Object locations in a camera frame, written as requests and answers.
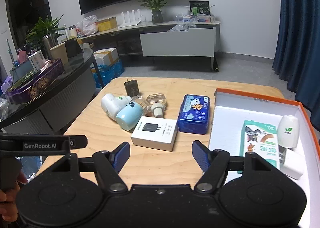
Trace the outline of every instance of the table leg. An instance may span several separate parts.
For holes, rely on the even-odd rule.
[[[97,73],[97,76],[98,76],[98,79],[99,79],[99,82],[100,82],[100,85],[102,88],[104,88],[104,83],[103,83],[103,80],[102,80],[102,77],[101,77],[101,74],[100,74],[100,71],[99,71],[99,68],[98,68],[98,65],[97,65],[97,62],[96,62],[96,59],[93,57],[93,65],[94,65],[94,68],[96,70],[96,73]]]
[[[210,63],[210,69],[211,71],[215,71],[215,72],[219,72],[219,66],[218,66],[218,63],[217,63],[217,60],[216,60],[216,57],[211,57],[211,63]]]

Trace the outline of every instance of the tiled floor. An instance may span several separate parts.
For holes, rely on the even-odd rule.
[[[271,59],[220,53],[217,56],[220,72],[210,71],[207,57],[121,57],[125,71],[122,77],[169,77],[209,79],[273,86],[286,99],[294,100],[295,93],[287,90],[287,82],[280,80],[272,69]]]

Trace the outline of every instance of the human hand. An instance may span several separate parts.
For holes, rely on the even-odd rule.
[[[17,181],[23,184],[28,183],[28,180],[22,172],[19,173]],[[0,214],[2,215],[2,218],[7,222],[14,222],[18,218],[18,210],[15,201],[17,193],[19,191],[20,187],[18,185],[18,182],[16,182],[14,189],[11,189],[6,193],[0,190]]]

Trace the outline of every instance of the screw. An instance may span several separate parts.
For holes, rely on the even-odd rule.
[[[197,189],[201,192],[208,192],[212,189],[212,185],[209,183],[200,183],[197,185]]]
[[[158,195],[163,195],[165,193],[165,190],[164,189],[158,189],[157,190],[157,194]]]
[[[126,190],[126,188],[127,187],[121,183],[115,183],[110,186],[110,190],[113,192],[121,192],[123,190]]]

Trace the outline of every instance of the baseboard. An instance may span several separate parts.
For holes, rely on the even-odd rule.
[[[247,61],[255,61],[267,64],[273,64],[272,58],[253,56],[253,55],[245,55],[245,54],[237,54],[237,53],[227,53],[227,52],[217,52],[214,54],[217,59],[223,58],[233,58],[233,59],[241,59]]]

